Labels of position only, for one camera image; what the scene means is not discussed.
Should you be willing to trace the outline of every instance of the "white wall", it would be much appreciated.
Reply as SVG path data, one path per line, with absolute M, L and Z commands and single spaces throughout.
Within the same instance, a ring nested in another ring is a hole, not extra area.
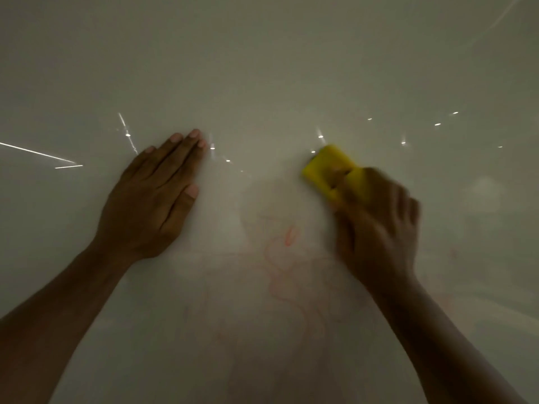
M 134 155 L 118 113 L 139 150 L 215 145 L 184 234 L 126 274 L 53 402 L 422 402 L 299 177 L 324 142 L 421 199 L 421 280 L 539 402 L 537 7 L 3 2 L 0 142 L 84 166 L 0 146 L 0 314 L 91 238 Z

